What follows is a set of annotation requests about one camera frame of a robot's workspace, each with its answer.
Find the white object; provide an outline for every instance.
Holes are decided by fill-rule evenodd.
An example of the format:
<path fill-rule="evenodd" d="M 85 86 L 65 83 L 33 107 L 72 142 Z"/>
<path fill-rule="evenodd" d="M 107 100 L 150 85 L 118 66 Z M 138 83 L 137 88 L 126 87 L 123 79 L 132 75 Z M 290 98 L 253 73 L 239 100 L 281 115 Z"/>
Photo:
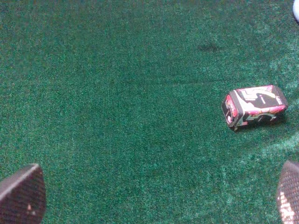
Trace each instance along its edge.
<path fill-rule="evenodd" d="M 294 1 L 293 13 L 294 13 L 296 20 L 299 22 L 299 0 Z"/>

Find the green carpet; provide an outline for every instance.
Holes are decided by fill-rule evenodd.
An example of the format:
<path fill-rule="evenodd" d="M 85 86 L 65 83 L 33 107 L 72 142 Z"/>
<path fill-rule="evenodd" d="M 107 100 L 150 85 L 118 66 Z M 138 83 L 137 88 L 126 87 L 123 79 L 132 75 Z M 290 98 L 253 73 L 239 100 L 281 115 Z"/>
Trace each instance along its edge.
<path fill-rule="evenodd" d="M 299 161 L 292 1 L 46 2 L 0 5 L 0 178 L 42 166 L 43 223 L 280 223 Z M 231 131 L 225 95 L 266 84 L 285 122 Z"/>

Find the green artificial turf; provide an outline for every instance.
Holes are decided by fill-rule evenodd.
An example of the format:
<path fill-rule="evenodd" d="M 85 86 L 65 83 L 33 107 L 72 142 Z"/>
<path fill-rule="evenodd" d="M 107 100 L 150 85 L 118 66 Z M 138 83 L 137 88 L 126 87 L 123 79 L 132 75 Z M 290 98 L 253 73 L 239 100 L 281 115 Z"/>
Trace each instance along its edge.
<path fill-rule="evenodd" d="M 299 25 L 291 1 L 229 2 L 1 3 L 0 178 L 42 166 L 43 223 L 280 223 Z M 231 131 L 225 95 L 266 84 L 285 121 Z"/>

